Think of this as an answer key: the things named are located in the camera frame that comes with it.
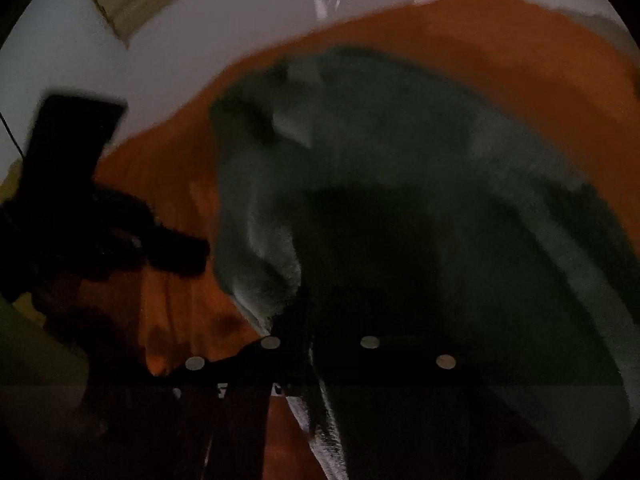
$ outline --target silver button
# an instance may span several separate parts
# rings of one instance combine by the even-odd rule
[[[189,357],[184,365],[187,367],[187,370],[191,370],[192,372],[197,372],[198,370],[202,370],[205,365],[205,361],[203,357],[194,355],[193,357]]]
[[[275,350],[280,347],[280,339],[274,335],[268,335],[267,337],[262,338],[260,346],[265,350]]]
[[[380,339],[374,335],[366,335],[360,340],[360,346],[367,350],[373,350],[380,346]]]
[[[456,358],[453,355],[442,354],[436,357],[436,364],[443,370],[453,370],[456,367]]]

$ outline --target black cord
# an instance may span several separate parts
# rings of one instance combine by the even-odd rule
[[[14,146],[18,150],[18,153],[20,153],[20,156],[24,158],[24,153],[22,152],[20,144],[18,144],[17,140],[15,140],[14,134],[11,133],[11,130],[9,129],[9,125],[4,120],[4,115],[2,115],[2,112],[0,112],[0,120],[2,121],[2,124],[4,124],[4,128],[6,129],[6,132],[9,134],[9,137],[11,137],[11,140],[14,142]]]

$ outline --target thin black line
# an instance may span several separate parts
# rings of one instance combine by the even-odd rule
[[[24,158],[24,153],[22,152],[22,148],[20,147],[20,144],[18,144],[18,142],[15,140],[14,134],[11,133],[11,130],[9,129],[9,125],[4,120],[4,115],[2,115],[2,112],[0,112],[0,120],[2,121],[2,124],[4,124],[4,128],[6,129],[6,132],[9,134],[9,137],[11,137],[11,140],[14,142],[14,146],[18,150],[18,153],[20,153],[20,156]]]

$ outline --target orange cloth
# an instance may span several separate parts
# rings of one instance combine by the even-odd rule
[[[247,57],[163,124],[107,156],[98,167],[98,181],[145,200],[170,227],[211,236],[217,195],[210,104],[250,70],[334,44],[369,46],[437,69],[532,126],[590,175],[640,252],[637,70],[592,32],[521,0],[439,0],[401,7]],[[144,269],[120,273],[107,284],[85,283],[83,293],[145,350],[154,373],[192,354],[233,355],[256,338],[210,272],[188,280]],[[304,437],[284,423],[290,414],[281,408],[277,416],[277,410],[270,412],[265,478],[306,478],[270,468],[275,456],[286,456],[281,464],[297,464],[297,471],[308,465],[308,448],[300,447]],[[276,437],[278,450],[270,448]]]

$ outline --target round button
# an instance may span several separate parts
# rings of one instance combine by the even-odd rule
[[[268,335],[267,337],[262,338],[260,346],[265,350],[275,350],[280,347],[280,339],[274,335]]]
[[[205,361],[203,357],[194,355],[193,357],[189,357],[184,365],[187,367],[187,370],[191,370],[192,372],[197,372],[198,370],[202,370],[205,365]]]
[[[380,346],[380,339],[374,335],[366,335],[360,340],[360,346],[367,350],[373,350]]]
[[[443,370],[453,370],[456,367],[456,358],[453,355],[442,354],[436,357],[436,364]]]

